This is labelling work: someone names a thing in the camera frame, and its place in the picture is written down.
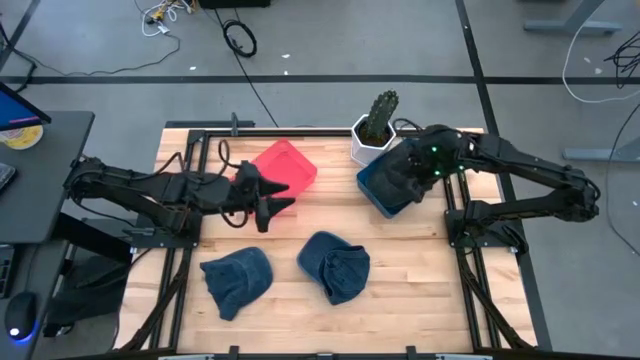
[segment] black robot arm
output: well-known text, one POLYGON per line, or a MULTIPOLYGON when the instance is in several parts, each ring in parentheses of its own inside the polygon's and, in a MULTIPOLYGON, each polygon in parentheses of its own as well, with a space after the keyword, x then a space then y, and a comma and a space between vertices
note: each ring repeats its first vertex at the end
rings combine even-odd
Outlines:
POLYGON ((583 222, 598 215, 600 191, 581 170, 523 153, 496 135, 444 125, 427 127, 391 150, 372 175, 369 188, 385 206, 420 202, 438 180, 465 169, 514 174, 553 189, 546 196, 498 204, 470 201, 458 219, 460 230, 470 235, 481 235, 486 226, 500 220, 554 216, 583 222))
POLYGON ((76 203, 82 199, 103 198, 149 218, 155 227, 176 237, 186 236, 199 227, 203 215, 255 212, 260 232, 268 230, 270 219, 293 204, 295 199, 271 198, 288 185, 271 182, 255 165, 242 161, 235 179, 218 174, 144 174, 107 166, 97 158, 83 158, 73 164, 65 187, 76 203))
POLYGON ((464 221, 469 226, 500 220, 554 216, 584 222, 598 215, 600 190, 585 174, 518 151, 509 141, 491 134, 463 133, 457 162, 465 168, 495 174, 509 173, 553 190, 542 197, 497 204, 470 201, 464 221))

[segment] table leg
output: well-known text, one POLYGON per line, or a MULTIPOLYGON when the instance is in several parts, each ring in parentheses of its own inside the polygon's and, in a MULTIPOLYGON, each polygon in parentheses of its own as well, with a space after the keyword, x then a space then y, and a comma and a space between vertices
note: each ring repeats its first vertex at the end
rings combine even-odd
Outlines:
MULTIPOLYGON (((567 160, 581 161, 609 161, 612 149, 587 149, 567 148, 562 152, 562 157, 567 160)), ((619 147, 611 156, 612 162, 640 162, 640 137, 619 147)))
POLYGON ((622 26, 618 23, 589 21, 591 15, 603 2, 604 0, 583 0, 567 20, 527 20, 524 23, 524 29, 527 31, 575 34, 580 26, 584 24, 581 32, 584 35, 610 35, 622 30, 622 26))

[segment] denim cap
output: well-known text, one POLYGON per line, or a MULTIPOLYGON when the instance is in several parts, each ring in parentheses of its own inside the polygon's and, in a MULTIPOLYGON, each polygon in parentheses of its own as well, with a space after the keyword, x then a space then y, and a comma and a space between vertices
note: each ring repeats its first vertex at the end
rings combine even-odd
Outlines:
POLYGON ((220 318, 233 320, 241 307, 264 294, 273 282, 267 256, 257 247, 238 250, 221 259, 200 263, 207 290, 220 310, 220 318))
POLYGON ((324 287, 331 305, 362 292, 369 276, 369 254, 326 231, 315 233, 298 254, 298 265, 324 287))

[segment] monitor screen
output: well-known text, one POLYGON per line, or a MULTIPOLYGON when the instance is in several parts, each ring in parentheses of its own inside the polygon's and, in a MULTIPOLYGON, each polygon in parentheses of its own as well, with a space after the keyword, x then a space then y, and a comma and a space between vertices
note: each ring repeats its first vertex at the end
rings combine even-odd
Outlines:
POLYGON ((42 111, 0 84, 0 131, 40 125, 50 122, 42 111))

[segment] blue container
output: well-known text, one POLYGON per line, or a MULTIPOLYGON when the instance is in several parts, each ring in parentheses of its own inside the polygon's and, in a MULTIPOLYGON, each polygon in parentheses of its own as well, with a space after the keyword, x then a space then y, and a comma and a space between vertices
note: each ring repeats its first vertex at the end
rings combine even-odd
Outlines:
POLYGON ((405 203, 402 203, 400 205, 393 206, 393 207, 385 207, 380 203, 380 201, 378 201, 378 199, 373 195, 373 193, 371 193, 371 191, 365 185, 371 173, 373 173, 373 171, 378 167, 378 164, 380 164, 380 160, 382 160, 385 156, 387 156, 387 154, 388 153, 383 154, 382 156, 373 160, 369 165, 367 165, 366 168, 360 170, 360 172, 358 172, 358 174, 356 175, 356 181, 358 182, 358 188, 367 197, 367 199, 369 199, 369 201, 371 201, 373 205, 375 205, 376 208, 380 210, 380 212, 382 213, 382 215, 384 215, 384 217, 386 217, 387 219, 391 219, 394 216, 396 216, 402 209, 407 207, 407 205, 409 205, 411 201, 407 201, 405 203))

